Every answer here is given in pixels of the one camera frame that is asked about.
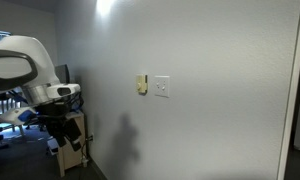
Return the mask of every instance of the white wall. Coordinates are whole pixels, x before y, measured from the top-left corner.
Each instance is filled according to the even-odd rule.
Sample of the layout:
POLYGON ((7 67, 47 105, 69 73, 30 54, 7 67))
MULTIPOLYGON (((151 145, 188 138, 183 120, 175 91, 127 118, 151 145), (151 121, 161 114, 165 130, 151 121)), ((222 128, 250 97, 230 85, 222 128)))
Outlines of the white wall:
POLYGON ((0 30, 37 38, 57 64, 54 14, 0 0, 0 30))
POLYGON ((300 0, 96 7, 60 1, 58 54, 82 85, 91 155, 110 180, 277 178, 300 0), (155 75, 171 76, 170 98, 154 96, 155 75))

